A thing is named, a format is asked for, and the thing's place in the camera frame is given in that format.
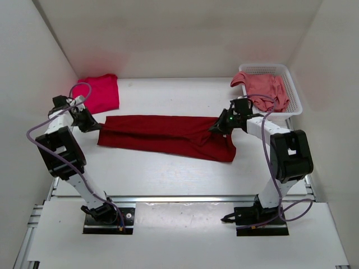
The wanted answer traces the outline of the magenta t shirt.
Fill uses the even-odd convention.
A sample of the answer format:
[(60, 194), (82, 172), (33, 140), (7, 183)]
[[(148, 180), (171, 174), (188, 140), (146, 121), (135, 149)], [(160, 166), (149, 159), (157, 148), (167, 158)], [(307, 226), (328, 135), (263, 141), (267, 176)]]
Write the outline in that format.
[(91, 86), (91, 94), (86, 100), (85, 106), (91, 114), (117, 110), (120, 106), (117, 80), (118, 77), (114, 74), (78, 80), (77, 83), (80, 85), (74, 88), (72, 96), (86, 97), (89, 92), (89, 88), (85, 85), (87, 83)]

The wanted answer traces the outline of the dark red t shirt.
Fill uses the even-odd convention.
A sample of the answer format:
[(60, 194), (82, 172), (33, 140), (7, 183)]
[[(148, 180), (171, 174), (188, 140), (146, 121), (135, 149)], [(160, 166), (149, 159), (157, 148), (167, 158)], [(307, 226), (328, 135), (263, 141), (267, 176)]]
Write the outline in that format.
[(215, 121), (214, 117), (107, 116), (98, 145), (231, 163), (236, 147), (231, 135), (209, 131)]

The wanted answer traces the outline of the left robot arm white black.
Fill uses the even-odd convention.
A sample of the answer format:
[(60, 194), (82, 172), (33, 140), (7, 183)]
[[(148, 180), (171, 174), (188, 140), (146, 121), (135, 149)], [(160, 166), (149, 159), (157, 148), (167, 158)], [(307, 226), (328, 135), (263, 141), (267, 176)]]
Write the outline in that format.
[(48, 128), (35, 139), (35, 144), (49, 173), (67, 182), (84, 199), (81, 210), (97, 222), (112, 224), (118, 219), (118, 211), (107, 194), (86, 175), (85, 155), (72, 134), (73, 127), (83, 133), (101, 129), (84, 100), (82, 95), (54, 97), (54, 107), (48, 113)]

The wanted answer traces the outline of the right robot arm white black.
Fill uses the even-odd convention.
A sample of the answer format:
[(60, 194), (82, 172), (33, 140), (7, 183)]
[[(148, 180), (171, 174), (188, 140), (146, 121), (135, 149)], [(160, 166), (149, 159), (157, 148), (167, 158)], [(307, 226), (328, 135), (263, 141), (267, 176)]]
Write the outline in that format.
[(271, 179), (257, 195), (260, 205), (252, 209), (252, 218), (258, 224), (271, 219), (272, 208), (278, 208), (281, 199), (306, 175), (312, 173), (314, 164), (307, 136), (303, 130), (282, 128), (267, 120), (268, 114), (252, 111), (253, 102), (248, 98), (231, 100), (210, 132), (228, 135), (240, 128), (262, 140)]

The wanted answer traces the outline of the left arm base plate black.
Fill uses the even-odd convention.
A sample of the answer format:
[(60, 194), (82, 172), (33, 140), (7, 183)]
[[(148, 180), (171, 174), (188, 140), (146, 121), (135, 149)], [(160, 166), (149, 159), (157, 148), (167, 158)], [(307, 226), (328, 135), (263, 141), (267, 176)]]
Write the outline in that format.
[(113, 214), (109, 220), (96, 221), (92, 216), (86, 214), (82, 229), (83, 234), (96, 235), (132, 235), (135, 222), (134, 207), (119, 208), (124, 220), (125, 227), (122, 227), (121, 218), (117, 214)]

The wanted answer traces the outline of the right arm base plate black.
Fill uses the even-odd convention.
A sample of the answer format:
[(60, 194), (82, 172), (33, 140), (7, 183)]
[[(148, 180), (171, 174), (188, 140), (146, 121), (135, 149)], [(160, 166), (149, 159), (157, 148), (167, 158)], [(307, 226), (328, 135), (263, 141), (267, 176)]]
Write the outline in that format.
[(221, 222), (235, 223), (237, 236), (289, 235), (287, 224), (279, 218), (277, 208), (235, 207), (233, 213), (221, 218)]

